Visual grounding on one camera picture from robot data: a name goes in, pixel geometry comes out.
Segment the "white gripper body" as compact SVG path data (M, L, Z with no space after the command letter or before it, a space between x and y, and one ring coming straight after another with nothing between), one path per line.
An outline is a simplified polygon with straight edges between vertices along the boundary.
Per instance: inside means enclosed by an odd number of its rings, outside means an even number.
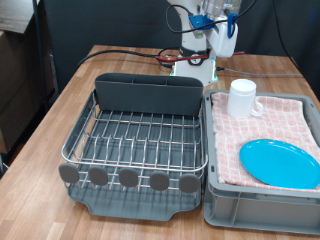
M207 31L207 40L211 46L211 52L217 57L231 57L234 53L238 34L238 26L232 37L228 36L228 23L218 23Z

